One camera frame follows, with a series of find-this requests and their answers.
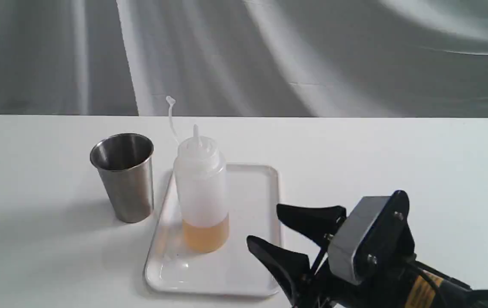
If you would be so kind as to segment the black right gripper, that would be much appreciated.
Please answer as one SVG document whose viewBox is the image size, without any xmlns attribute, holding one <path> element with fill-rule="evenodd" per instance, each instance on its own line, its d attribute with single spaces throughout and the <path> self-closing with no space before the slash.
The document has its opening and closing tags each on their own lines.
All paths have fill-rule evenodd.
<svg viewBox="0 0 488 308">
<path fill-rule="evenodd" d="M 308 255 L 286 250 L 256 236 L 246 238 L 250 253 L 271 273 L 291 306 L 297 308 L 403 308 L 418 278 L 414 272 L 414 238 L 399 236 L 396 253 L 389 263 L 360 285 L 333 275 L 327 254 L 332 237 L 346 219 L 340 205 L 305 208 L 277 204 L 277 217 L 287 228 L 317 244 L 321 250 L 311 269 Z"/>
</svg>

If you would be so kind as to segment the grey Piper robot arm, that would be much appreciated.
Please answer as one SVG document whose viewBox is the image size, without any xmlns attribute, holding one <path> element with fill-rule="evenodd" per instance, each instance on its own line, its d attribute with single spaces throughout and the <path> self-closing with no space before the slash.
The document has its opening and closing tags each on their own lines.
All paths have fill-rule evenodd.
<svg viewBox="0 0 488 308">
<path fill-rule="evenodd" d="M 404 191 L 363 197 L 350 214 L 278 204 L 279 220 L 320 247 L 313 265 L 256 236 L 247 246 L 294 308 L 488 308 L 488 289 L 416 261 L 409 212 Z"/>
</svg>

